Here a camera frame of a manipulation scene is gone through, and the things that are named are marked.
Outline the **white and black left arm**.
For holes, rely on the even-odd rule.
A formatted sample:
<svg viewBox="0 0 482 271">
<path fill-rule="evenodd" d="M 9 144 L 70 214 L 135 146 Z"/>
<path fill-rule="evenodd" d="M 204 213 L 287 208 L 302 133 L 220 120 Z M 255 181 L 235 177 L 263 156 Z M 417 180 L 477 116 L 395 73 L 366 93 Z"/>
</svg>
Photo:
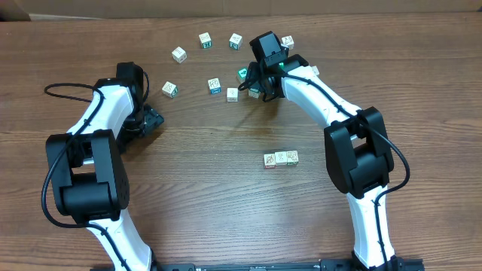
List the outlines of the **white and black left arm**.
<svg viewBox="0 0 482 271">
<path fill-rule="evenodd" d="M 113 78 L 88 88 L 93 96 L 80 120 L 46 141 L 42 211 L 58 227 L 89 230 L 113 270 L 159 270 L 128 212 L 130 185 L 121 158 L 130 142 L 164 122 L 146 102 L 148 74 L 134 62 L 119 62 Z"/>
</svg>

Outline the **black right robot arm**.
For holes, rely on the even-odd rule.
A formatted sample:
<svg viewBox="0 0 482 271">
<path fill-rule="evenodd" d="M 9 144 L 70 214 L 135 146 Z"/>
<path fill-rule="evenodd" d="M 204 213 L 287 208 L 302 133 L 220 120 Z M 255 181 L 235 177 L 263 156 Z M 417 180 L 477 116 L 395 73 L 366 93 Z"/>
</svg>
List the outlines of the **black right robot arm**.
<svg viewBox="0 0 482 271">
<path fill-rule="evenodd" d="M 291 55 L 273 32 L 249 43 L 255 61 L 240 89 L 257 85 L 264 102 L 286 98 L 300 106 L 324 130 L 326 169 L 349 202 L 355 232 L 352 268 L 397 270 L 389 240 L 386 195 L 394 169 L 393 143 L 382 114 L 338 96 L 300 55 Z"/>
</svg>

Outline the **wooden block red side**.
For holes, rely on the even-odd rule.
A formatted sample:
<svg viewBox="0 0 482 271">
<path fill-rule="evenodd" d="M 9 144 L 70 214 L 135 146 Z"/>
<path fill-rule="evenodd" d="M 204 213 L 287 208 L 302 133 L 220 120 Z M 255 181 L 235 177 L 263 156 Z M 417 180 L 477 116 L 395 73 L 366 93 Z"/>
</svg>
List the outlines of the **wooden block red side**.
<svg viewBox="0 0 482 271">
<path fill-rule="evenodd" d="M 275 154 L 265 154 L 264 155 L 264 168 L 272 169 L 276 167 L 276 157 Z"/>
</svg>

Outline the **green top block number seven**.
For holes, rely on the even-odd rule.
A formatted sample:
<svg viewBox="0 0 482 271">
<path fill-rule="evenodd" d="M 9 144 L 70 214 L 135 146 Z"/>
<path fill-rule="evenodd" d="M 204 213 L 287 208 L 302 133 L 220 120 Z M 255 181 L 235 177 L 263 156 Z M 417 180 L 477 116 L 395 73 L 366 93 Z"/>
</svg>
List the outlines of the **green top block number seven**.
<svg viewBox="0 0 482 271">
<path fill-rule="evenodd" d="M 258 90 L 249 90 L 249 96 L 258 99 L 260 96 L 260 92 Z"/>
</svg>

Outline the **wooden block green R side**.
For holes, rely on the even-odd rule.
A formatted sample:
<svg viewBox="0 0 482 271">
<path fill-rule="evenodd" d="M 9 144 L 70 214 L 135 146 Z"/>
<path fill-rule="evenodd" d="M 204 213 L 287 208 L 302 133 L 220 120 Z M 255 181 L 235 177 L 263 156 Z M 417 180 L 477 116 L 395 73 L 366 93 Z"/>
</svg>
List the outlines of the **wooden block green R side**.
<svg viewBox="0 0 482 271">
<path fill-rule="evenodd" d="M 299 163 L 297 151 L 287 151 L 286 152 L 287 165 L 297 165 Z"/>
</svg>

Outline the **wooden block turtle drawing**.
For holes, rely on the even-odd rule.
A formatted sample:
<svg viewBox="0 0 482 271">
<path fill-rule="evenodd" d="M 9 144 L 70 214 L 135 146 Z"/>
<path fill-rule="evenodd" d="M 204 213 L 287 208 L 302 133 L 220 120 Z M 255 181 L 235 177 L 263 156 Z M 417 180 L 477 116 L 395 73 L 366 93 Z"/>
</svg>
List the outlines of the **wooden block turtle drawing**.
<svg viewBox="0 0 482 271">
<path fill-rule="evenodd" d="M 287 152 L 278 151 L 275 153 L 275 162 L 277 166 L 285 166 L 288 163 Z"/>
</svg>

